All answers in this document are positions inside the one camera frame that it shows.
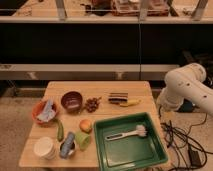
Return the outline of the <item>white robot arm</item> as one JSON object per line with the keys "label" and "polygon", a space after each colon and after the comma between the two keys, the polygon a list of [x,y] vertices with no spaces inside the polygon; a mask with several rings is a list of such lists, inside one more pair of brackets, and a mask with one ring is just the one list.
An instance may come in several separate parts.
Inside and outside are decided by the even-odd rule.
{"label": "white robot arm", "polygon": [[206,70],[198,63],[173,69],[165,75],[166,87],[157,103],[166,111],[177,111],[187,99],[213,116],[213,89],[203,84],[205,79]]}

